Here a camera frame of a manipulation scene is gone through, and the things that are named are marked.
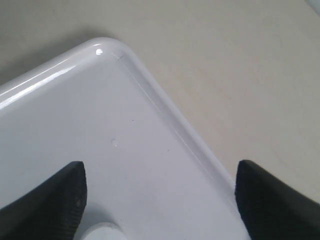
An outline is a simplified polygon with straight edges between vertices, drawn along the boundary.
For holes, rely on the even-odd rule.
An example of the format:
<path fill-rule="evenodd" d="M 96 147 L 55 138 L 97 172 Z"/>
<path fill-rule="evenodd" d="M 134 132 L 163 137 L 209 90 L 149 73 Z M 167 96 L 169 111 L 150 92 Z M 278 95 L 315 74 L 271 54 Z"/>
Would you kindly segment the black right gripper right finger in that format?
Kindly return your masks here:
<path fill-rule="evenodd" d="M 320 205 L 251 160 L 237 166 L 235 200 L 253 240 L 318 240 Z"/>

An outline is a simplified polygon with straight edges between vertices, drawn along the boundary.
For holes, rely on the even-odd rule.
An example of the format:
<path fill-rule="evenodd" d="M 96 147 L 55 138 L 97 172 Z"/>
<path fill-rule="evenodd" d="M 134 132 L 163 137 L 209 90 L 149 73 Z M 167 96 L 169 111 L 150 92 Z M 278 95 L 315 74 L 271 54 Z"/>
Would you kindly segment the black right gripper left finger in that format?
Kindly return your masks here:
<path fill-rule="evenodd" d="M 72 240 L 87 204 L 82 161 L 72 161 L 0 210 L 2 240 Z"/>

